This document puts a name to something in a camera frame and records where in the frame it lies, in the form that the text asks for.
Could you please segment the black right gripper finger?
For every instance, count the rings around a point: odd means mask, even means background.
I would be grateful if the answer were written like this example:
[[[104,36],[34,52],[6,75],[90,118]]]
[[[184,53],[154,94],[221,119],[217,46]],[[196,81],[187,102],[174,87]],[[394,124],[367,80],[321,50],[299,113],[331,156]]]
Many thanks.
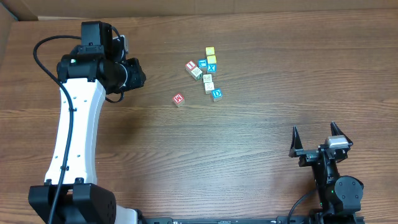
[[[289,150],[289,157],[298,157],[303,151],[303,146],[296,126],[292,129],[292,143]]]
[[[345,135],[334,121],[332,121],[330,123],[330,129],[331,129],[331,134],[333,136],[344,136]]]

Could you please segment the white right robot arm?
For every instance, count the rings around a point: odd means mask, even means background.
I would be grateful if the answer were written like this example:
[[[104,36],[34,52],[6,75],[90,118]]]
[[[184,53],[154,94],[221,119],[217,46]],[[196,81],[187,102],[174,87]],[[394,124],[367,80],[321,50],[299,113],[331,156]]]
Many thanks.
[[[363,217],[356,216],[361,210],[364,184],[355,177],[340,175],[336,166],[348,158],[353,142],[335,122],[331,122],[330,128],[331,136],[312,150],[303,148],[297,127],[292,128],[289,157],[299,158],[300,167],[312,168],[315,189],[295,202],[287,223],[292,221],[295,208],[315,192],[320,199],[320,208],[311,210],[302,223],[364,223]]]

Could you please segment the red letter M block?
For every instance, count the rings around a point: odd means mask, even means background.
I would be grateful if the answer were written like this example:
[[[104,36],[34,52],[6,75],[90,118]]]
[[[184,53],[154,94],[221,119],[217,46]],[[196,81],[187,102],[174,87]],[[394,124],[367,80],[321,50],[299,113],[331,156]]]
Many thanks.
[[[185,98],[181,93],[177,93],[172,99],[177,107],[182,106],[185,102]]]

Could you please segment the blue letter D block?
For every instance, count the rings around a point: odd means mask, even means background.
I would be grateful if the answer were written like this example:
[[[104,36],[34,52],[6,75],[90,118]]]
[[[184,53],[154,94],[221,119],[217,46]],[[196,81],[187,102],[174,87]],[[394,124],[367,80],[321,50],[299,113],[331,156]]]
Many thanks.
[[[211,95],[213,97],[213,101],[220,101],[223,98],[223,93],[220,88],[211,91]]]

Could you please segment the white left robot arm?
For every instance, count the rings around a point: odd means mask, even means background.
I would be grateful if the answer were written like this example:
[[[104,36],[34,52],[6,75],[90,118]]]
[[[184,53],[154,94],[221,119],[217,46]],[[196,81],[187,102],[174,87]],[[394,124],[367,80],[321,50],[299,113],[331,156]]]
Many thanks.
[[[78,39],[51,74],[60,88],[60,121],[49,169],[43,184],[30,188],[29,204],[45,223],[144,223],[139,210],[118,205],[97,184],[95,151],[108,95],[141,88],[146,75],[111,24],[83,22]]]

